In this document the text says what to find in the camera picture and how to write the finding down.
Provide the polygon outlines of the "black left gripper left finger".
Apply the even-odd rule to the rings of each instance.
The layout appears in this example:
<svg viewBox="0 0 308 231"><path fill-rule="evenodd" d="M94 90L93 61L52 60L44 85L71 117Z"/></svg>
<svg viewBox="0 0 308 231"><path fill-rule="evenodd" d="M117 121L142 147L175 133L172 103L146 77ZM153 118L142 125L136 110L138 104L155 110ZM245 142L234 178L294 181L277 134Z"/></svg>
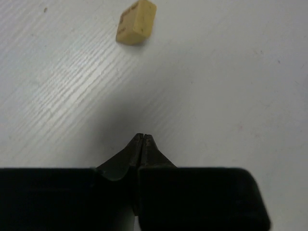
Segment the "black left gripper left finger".
<svg viewBox="0 0 308 231"><path fill-rule="evenodd" d="M143 134L98 167L2 168L3 231L111 231L139 212Z"/></svg>

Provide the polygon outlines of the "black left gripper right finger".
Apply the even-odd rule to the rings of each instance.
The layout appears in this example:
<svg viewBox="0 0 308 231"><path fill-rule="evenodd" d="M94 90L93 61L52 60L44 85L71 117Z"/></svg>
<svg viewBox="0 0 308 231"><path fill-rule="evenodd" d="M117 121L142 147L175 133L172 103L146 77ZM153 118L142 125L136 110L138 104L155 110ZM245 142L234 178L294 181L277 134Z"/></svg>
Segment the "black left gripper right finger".
<svg viewBox="0 0 308 231"><path fill-rule="evenodd" d="M176 167L145 135L138 170L143 231L268 231L251 173L236 167Z"/></svg>

